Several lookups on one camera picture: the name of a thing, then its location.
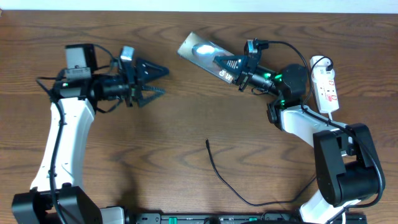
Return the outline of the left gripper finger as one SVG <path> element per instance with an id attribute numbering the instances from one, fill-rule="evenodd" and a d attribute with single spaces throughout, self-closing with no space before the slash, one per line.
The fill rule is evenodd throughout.
<path id="1" fill-rule="evenodd" d="M 169 69 L 142 58 L 136 59 L 136 80 L 146 84 L 169 74 Z"/>
<path id="2" fill-rule="evenodd" d="M 143 85 L 135 89 L 135 101 L 142 108 L 165 94 L 165 90 L 154 86 Z"/>

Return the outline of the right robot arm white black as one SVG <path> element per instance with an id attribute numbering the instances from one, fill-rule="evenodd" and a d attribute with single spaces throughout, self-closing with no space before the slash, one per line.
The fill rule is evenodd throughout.
<path id="1" fill-rule="evenodd" d="M 333 120 L 339 107 L 333 61 L 316 55 L 302 65 L 279 72 L 261 67 L 267 42 L 249 41 L 242 55 L 215 49 L 219 76 L 244 90 L 247 86 L 275 96 L 268 104 L 269 121 L 313 147 L 318 190 L 299 210 L 305 223 L 346 222 L 352 208 L 377 204 L 385 189 L 369 128 Z"/>

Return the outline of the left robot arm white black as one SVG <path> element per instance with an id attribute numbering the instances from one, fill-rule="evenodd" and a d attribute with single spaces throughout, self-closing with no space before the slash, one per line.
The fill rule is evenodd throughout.
<path id="1" fill-rule="evenodd" d="M 166 67 L 134 57 L 125 46 L 100 67 L 96 44 L 65 47 L 67 66 L 47 90 L 50 131 L 44 156 L 26 193 L 15 194 L 12 213 L 18 223 L 134 223 L 122 206 L 99 208 L 83 187 L 86 142 L 100 101 L 115 106 L 144 106 L 164 94 L 150 82 L 168 75 Z"/>

